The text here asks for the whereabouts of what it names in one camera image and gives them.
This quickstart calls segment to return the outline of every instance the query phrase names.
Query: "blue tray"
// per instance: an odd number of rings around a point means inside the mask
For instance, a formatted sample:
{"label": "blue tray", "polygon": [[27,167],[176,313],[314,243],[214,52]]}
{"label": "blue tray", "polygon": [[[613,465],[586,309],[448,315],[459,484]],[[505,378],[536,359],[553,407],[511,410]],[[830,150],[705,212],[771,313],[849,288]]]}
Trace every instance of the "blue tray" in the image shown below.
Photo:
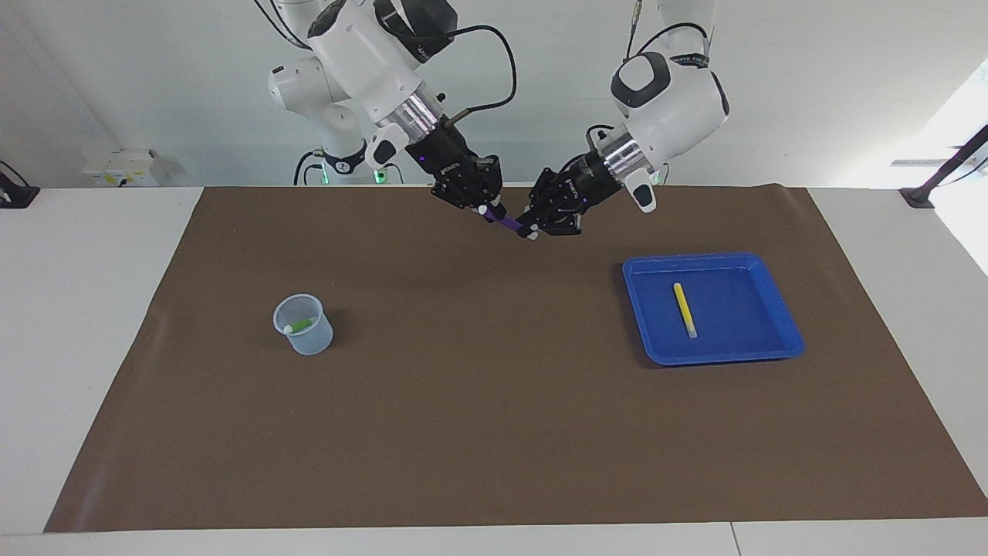
{"label": "blue tray", "polygon": [[[752,253],[638,257],[624,281],[648,356],[666,366],[788,359],[805,346],[769,268]],[[683,284],[690,339],[673,284]]]}

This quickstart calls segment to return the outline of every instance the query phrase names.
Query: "white table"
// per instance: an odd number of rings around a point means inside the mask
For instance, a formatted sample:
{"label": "white table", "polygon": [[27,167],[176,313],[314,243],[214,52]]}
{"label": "white table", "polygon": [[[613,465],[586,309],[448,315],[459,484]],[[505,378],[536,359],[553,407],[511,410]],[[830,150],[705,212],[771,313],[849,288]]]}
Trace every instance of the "white table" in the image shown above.
{"label": "white table", "polygon": [[[47,190],[0,213],[0,554],[988,553],[988,518],[39,534],[201,193]],[[896,192],[812,196],[988,491],[988,277]]]}

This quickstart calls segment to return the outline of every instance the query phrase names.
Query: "clear plastic cup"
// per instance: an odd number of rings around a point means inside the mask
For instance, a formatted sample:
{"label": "clear plastic cup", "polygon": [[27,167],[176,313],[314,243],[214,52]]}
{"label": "clear plastic cup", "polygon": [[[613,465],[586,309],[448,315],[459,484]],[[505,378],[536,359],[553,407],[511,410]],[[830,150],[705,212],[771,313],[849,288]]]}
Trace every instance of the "clear plastic cup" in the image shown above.
{"label": "clear plastic cup", "polygon": [[319,300],[298,294],[282,301],[275,309],[275,330],[288,338],[291,347],[302,355],[322,353],[333,341],[333,326],[322,311]]}

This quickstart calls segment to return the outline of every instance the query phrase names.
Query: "yellow marker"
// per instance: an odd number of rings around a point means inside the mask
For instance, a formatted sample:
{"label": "yellow marker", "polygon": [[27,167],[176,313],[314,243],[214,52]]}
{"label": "yellow marker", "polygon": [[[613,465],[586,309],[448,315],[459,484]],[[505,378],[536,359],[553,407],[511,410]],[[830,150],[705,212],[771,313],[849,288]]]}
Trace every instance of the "yellow marker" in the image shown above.
{"label": "yellow marker", "polygon": [[683,292],[683,284],[679,282],[673,284],[676,291],[676,301],[680,304],[680,313],[683,314],[683,322],[686,323],[686,332],[690,339],[697,339],[697,326],[693,323],[693,313],[690,312],[690,304],[686,302],[686,293]]}

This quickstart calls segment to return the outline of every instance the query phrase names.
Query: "brown mat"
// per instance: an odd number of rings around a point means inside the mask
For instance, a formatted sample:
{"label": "brown mat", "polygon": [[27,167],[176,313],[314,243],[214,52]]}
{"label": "brown mat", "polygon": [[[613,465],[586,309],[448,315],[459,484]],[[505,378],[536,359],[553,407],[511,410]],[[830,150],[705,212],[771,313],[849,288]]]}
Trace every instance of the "brown mat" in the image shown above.
{"label": "brown mat", "polygon": [[[660,207],[528,242],[421,189],[207,190],[46,530],[988,514],[806,191]],[[651,363],[620,264],[737,250],[806,354]],[[313,358],[271,324],[298,292]]]}

